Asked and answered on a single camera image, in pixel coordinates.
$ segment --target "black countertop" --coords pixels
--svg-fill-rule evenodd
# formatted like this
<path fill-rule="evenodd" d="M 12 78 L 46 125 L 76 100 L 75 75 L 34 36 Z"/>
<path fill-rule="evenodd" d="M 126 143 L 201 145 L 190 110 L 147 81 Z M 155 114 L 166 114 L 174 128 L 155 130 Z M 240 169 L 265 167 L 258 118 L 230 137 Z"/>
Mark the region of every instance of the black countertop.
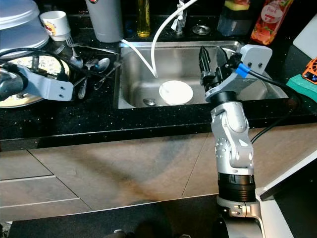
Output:
<path fill-rule="evenodd" d="M 165 17 L 152 18 L 153 32 Z M 133 18 L 125 20 L 125 38 L 128 41 L 141 41 L 133 29 Z M 187 31 L 182 38 L 176 38 L 172 30 L 166 29 L 160 41 L 209 41 L 248 39 L 223 37 L 212 28 L 208 36 L 191 33 L 191 25 L 207 23 L 216 26 L 216 17 L 189 17 Z M 74 16 L 70 20 L 75 42 L 85 42 L 91 46 L 118 50 L 118 44 L 100 43 L 90 28 L 87 16 Z M 275 80 L 287 82 L 289 78 L 302 73 L 310 60 L 292 45 L 298 30 L 281 27 L 270 45 L 273 56 L 266 72 Z M 142 41 L 151 41 L 153 35 Z M 59 43 L 50 40 L 46 49 L 56 49 Z M 83 57 L 92 53 L 98 58 L 110 56 L 101 52 L 79 50 Z M 70 49 L 64 56 L 68 59 Z M 169 107 L 149 107 L 135 109 L 116 109 L 113 106 L 115 77 L 105 82 L 99 91 L 92 89 L 94 78 L 88 84 L 88 93 L 83 100 L 55 102 L 42 100 L 38 103 L 14 109 L 0 109 L 0 150 L 34 149 L 135 138 L 157 137 L 211 131 L 211 106 L 209 104 L 182 105 Z M 245 114 L 251 128 L 266 127 L 284 116 L 292 108 L 292 100 L 271 99 L 243 102 Z M 317 121 L 317 104 L 303 96 L 303 104 L 282 125 L 311 123 Z"/>

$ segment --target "oil bottle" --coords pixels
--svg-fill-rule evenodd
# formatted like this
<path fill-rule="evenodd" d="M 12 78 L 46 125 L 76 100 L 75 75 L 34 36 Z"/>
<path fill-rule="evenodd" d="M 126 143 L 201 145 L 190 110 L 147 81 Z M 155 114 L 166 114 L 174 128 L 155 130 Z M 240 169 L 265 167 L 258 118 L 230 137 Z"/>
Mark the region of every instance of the oil bottle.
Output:
<path fill-rule="evenodd" d="M 139 37 L 150 35 L 150 0 L 137 0 L 137 33 Z"/>

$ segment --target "green sponge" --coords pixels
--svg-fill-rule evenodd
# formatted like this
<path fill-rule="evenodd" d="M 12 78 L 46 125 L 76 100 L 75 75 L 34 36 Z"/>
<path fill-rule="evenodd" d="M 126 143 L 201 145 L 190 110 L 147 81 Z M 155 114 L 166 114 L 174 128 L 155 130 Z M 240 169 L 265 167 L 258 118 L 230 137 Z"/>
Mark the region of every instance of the green sponge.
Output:
<path fill-rule="evenodd" d="M 290 78 L 286 85 L 317 103 L 317 85 L 303 79 L 300 74 Z"/>

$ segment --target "stainless steel sink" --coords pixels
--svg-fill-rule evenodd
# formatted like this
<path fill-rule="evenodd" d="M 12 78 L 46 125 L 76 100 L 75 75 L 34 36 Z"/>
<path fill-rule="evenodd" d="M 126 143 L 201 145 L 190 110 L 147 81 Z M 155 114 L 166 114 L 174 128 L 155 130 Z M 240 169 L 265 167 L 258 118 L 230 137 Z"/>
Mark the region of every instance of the stainless steel sink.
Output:
<path fill-rule="evenodd" d="M 143 56 L 151 61 L 151 43 L 134 43 Z M 211 69 L 215 71 L 216 46 L 225 48 L 227 55 L 239 50 L 242 45 L 237 41 L 204 41 L 204 42 L 159 42 L 156 46 L 156 64 L 158 78 L 139 59 L 136 53 L 125 45 L 121 46 L 122 66 L 117 74 L 114 102 L 119 109 L 147 107 L 143 99 L 155 99 L 157 105 L 168 106 L 159 95 L 159 87 L 169 80 L 180 80 L 187 83 L 194 92 L 187 104 L 203 104 L 204 87 L 199 84 L 200 69 L 198 55 L 200 46 L 204 46 L 211 58 Z M 238 95 L 240 100 L 259 100 L 286 98 L 287 95 L 278 87 L 255 81 Z"/>

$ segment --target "white hose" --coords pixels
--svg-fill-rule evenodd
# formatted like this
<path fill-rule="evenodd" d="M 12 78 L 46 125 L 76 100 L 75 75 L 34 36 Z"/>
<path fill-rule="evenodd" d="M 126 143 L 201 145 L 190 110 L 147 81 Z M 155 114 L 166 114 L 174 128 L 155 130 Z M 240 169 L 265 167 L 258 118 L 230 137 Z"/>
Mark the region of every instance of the white hose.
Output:
<path fill-rule="evenodd" d="M 146 61 L 146 59 L 143 57 L 143 55 L 141 54 L 141 52 L 134 46 L 132 45 L 130 42 L 122 39 L 121 42 L 125 43 L 126 45 L 128 45 L 129 47 L 131 47 L 131 49 L 133 49 L 135 51 L 135 53 L 137 53 L 137 55 L 140 57 L 140 59 L 144 62 L 144 64 L 148 67 L 148 69 L 151 71 L 151 73 L 154 75 L 155 78 L 158 77 L 158 72 L 157 72 L 157 67 L 155 65 L 155 45 L 158 41 L 159 35 L 161 34 L 162 30 L 165 28 L 165 26 L 173 19 L 175 18 L 178 13 L 180 13 L 181 11 L 185 10 L 186 8 L 188 8 L 190 5 L 192 5 L 194 2 L 196 2 L 197 0 L 190 0 L 189 2 L 187 2 L 186 4 L 184 4 L 183 6 L 181 6 L 178 10 L 176 10 L 171 16 L 169 16 L 164 22 L 163 24 L 159 27 L 158 31 L 156 32 L 153 41 L 152 41 L 152 45 L 151 45 L 151 62 L 152 62 L 152 66 L 150 66 L 150 64 Z"/>

